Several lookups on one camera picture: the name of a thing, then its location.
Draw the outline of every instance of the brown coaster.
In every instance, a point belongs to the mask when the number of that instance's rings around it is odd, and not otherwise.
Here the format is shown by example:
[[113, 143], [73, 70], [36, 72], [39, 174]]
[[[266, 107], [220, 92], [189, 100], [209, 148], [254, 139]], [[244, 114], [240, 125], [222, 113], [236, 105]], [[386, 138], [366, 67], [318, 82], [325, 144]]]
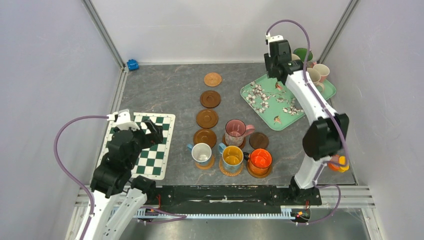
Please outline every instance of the brown coaster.
[[210, 72], [204, 76], [203, 81], [209, 87], [216, 87], [223, 81], [223, 78], [216, 72]]
[[250, 173], [250, 175], [252, 175], [253, 177], [255, 177], [257, 179], [266, 178], [271, 173], [271, 171], [273, 170], [273, 166], [271, 165], [271, 166], [269, 166], [268, 171], [264, 175], [256, 175], [251, 171], [251, 168], [249, 167], [249, 163], [246, 164], [246, 168], [247, 168], [247, 171]]
[[[228, 147], [228, 144], [225, 142], [225, 133], [222, 136], [222, 142], [225, 144], [225, 146]], [[245, 147], [245, 145], [246, 145], [246, 138], [243, 139], [243, 142], [241, 143], [240, 146], [236, 146], [236, 147], [238, 147], [239, 149], [243, 149]]]
[[215, 156], [214, 155], [211, 156], [210, 162], [209, 162], [209, 164], [207, 166], [201, 166], [197, 162], [194, 162], [194, 164], [196, 164], [196, 167], [198, 167], [201, 170], [207, 170], [207, 169], [212, 168], [212, 166], [214, 165], [214, 163], [215, 163]]
[[223, 160], [223, 158], [221, 157], [221, 160], [219, 160], [219, 170], [221, 170], [221, 172], [222, 172], [224, 175], [228, 176], [228, 177], [234, 177], [234, 176], [239, 175], [239, 174], [242, 172], [243, 168], [245, 167], [245, 166], [244, 166], [244, 162], [242, 162], [242, 163], [241, 163], [241, 166], [240, 166], [240, 169], [239, 169], [237, 172], [235, 172], [235, 173], [227, 172], [227, 171], [224, 169], [223, 161], [224, 161], [224, 160]]
[[249, 144], [254, 149], [267, 149], [270, 140], [262, 132], [254, 132], [250, 135]]
[[202, 128], [194, 134], [193, 143], [195, 145], [199, 143], [204, 143], [209, 145], [209, 147], [213, 148], [215, 144], [217, 144], [217, 135], [214, 131], [210, 129]]
[[221, 95], [216, 91], [205, 91], [200, 95], [200, 103], [207, 109], [213, 109], [221, 103]]
[[213, 128], [218, 123], [218, 114], [212, 109], [203, 109], [197, 114], [196, 122], [201, 128]]

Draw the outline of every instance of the green tray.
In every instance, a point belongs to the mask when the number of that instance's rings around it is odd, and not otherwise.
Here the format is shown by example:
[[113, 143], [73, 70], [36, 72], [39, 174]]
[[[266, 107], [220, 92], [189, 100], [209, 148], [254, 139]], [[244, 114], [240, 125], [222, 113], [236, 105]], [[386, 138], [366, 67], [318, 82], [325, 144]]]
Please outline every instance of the green tray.
[[[336, 88], [328, 80], [322, 96], [328, 100], [336, 94]], [[281, 131], [305, 115], [296, 104], [293, 93], [276, 78], [263, 75], [242, 87], [240, 94], [265, 123], [275, 131]]]

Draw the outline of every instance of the green and white chessboard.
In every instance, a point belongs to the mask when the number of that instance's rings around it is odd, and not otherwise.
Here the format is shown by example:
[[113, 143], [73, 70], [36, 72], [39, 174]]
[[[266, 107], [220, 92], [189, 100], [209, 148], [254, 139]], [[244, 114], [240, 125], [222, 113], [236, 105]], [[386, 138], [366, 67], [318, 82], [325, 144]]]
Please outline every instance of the green and white chessboard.
[[[170, 151], [171, 137], [174, 130], [175, 115], [134, 112], [134, 122], [136, 122], [146, 134], [149, 134], [150, 130], [142, 121], [149, 118], [154, 124], [163, 127], [163, 142], [162, 144], [157, 144], [149, 149], [143, 149], [141, 151], [140, 156], [135, 162], [135, 167], [132, 170], [132, 178], [142, 175], [152, 180], [163, 180], [167, 169], [168, 153]], [[108, 152], [106, 148], [107, 143], [112, 140], [115, 126], [116, 124], [113, 121], [110, 121], [107, 126], [106, 136], [104, 137], [97, 166], [100, 165], [103, 155]]]

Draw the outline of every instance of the marble tabletop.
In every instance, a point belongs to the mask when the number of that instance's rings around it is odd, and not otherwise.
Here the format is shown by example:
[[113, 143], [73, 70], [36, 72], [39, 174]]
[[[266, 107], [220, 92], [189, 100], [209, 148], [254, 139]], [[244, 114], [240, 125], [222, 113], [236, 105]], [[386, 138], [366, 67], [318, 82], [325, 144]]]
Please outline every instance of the marble tabletop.
[[[210, 72], [219, 73], [223, 80], [216, 87], [203, 82]], [[305, 152], [302, 138], [309, 128], [306, 116], [282, 131], [270, 129], [266, 123], [240, 96], [240, 89], [266, 74], [263, 63], [222, 63], [186, 65], [149, 65], [130, 71], [122, 95], [120, 109], [137, 113], [165, 113], [175, 115], [170, 151], [164, 180], [158, 185], [288, 185], [299, 170]], [[225, 124], [240, 119], [255, 126], [257, 132], [269, 138], [267, 150], [272, 154], [272, 172], [265, 178], [252, 177], [246, 167], [238, 176], [221, 173], [218, 161], [212, 168], [201, 170], [194, 164], [186, 145], [193, 143], [194, 133], [200, 129], [196, 124], [197, 113], [204, 109], [200, 95], [206, 90], [217, 91], [221, 103], [214, 110], [218, 124], [211, 128], [218, 138], [212, 153], [219, 158], [218, 143], [224, 134]], [[253, 149], [246, 143], [244, 152]], [[334, 172], [327, 167], [321, 174], [319, 184], [354, 184], [351, 170]]]

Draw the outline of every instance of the white wall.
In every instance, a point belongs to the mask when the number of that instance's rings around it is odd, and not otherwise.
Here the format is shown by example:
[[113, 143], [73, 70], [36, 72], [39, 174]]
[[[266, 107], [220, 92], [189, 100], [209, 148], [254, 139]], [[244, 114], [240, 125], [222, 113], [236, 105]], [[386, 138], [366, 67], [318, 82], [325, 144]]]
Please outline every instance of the white wall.
[[361, 1], [326, 61], [347, 143], [389, 240], [422, 239], [424, 2]]
[[[318, 59], [349, 0], [92, 0], [126, 61], [143, 63], [263, 62], [265, 32], [291, 19], [309, 33]], [[303, 32], [282, 23], [271, 32], [305, 47]]]
[[[57, 131], [106, 115], [119, 69], [80, 0], [0, 3], [0, 239], [64, 239], [79, 187]], [[106, 121], [75, 123], [59, 155], [88, 183]]]

